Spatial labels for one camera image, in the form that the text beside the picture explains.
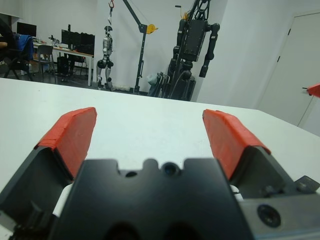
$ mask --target black humanoid robot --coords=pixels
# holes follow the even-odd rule
[[[210,0],[195,0],[191,10],[180,20],[176,46],[168,68],[171,86],[167,97],[170,99],[190,101],[196,85],[196,81],[191,79],[191,68],[193,62],[198,61],[206,32],[209,31],[209,47],[199,77],[206,77],[209,62],[214,59],[220,25],[208,23],[209,9]]]

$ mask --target white wall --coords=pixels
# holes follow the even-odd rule
[[[24,0],[0,0],[0,14],[21,18],[23,16],[23,1]]]
[[[308,11],[320,10],[319,0],[291,0],[290,1],[291,13],[304,13]],[[305,122],[300,126],[302,129],[307,130],[320,137],[320,99],[312,100],[310,113]]]
[[[19,22],[36,25],[37,37],[61,40],[61,29],[72,32],[95,33],[97,0],[23,0],[23,18]],[[12,25],[17,30],[17,23]]]
[[[140,79],[139,85],[141,91],[148,92],[150,85],[146,81],[146,77],[151,73],[166,73],[170,60],[173,57],[173,48],[177,44],[177,32],[181,19],[180,10],[179,8],[175,8],[175,5],[181,5],[182,13],[184,13],[191,8],[194,0],[134,0],[134,4],[132,4],[130,0],[128,2],[142,24],[154,24],[159,28],[154,33],[147,34],[145,41],[143,78]],[[212,2],[217,2],[217,5],[215,7],[214,3],[211,4],[213,7],[210,11],[212,11],[213,14],[210,14],[209,21],[218,21],[222,18],[221,12],[223,12],[227,0],[212,0]],[[95,62],[103,57],[102,41],[105,36],[104,27],[108,25],[108,16],[108,1],[98,0],[94,50]],[[115,1],[115,8],[112,13],[112,28],[113,32],[111,34],[114,48],[114,52],[110,57],[114,62],[110,75],[112,83],[117,86],[134,87],[143,35],[139,32],[138,25],[121,0]],[[204,62],[204,56],[207,52],[208,39],[205,40],[203,46],[201,56],[192,69],[192,73],[197,81],[201,66]],[[93,77],[95,81],[96,70],[94,70]],[[197,92],[200,90],[199,86],[201,86],[201,82],[202,79],[196,84],[196,89],[194,90],[195,95],[198,95]]]
[[[289,29],[289,0],[228,0],[197,102],[255,108]]]

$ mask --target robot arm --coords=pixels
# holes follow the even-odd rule
[[[208,47],[208,51],[206,52],[205,58],[204,58],[204,63],[203,66],[201,68],[199,77],[201,78],[205,78],[207,71],[208,71],[208,65],[210,63],[210,61],[212,59],[214,59],[215,55],[214,55],[214,49],[216,46],[216,41],[218,39],[218,31],[220,29],[220,25],[219,23],[215,23],[213,25],[210,26],[210,30],[211,30],[211,35],[210,35],[210,40],[209,40],[209,47]]]
[[[103,59],[99,60],[96,64],[96,81],[98,83],[98,89],[101,89],[103,87],[101,70],[105,69],[105,87],[112,91],[112,79],[110,78],[111,67],[114,65],[114,63],[110,60],[113,46],[113,40],[110,34],[110,31],[112,31],[112,27],[106,26],[104,29],[105,37],[103,39]]]

